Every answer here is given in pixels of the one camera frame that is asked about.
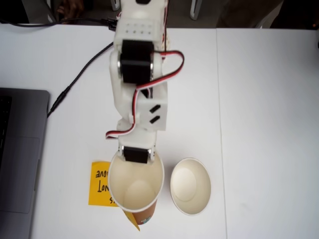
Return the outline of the person's hand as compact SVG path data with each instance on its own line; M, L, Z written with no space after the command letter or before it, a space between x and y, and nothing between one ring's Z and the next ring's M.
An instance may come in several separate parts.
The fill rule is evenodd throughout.
M57 12L62 14L64 18L79 17L83 11L83 0L64 0L57 9Z

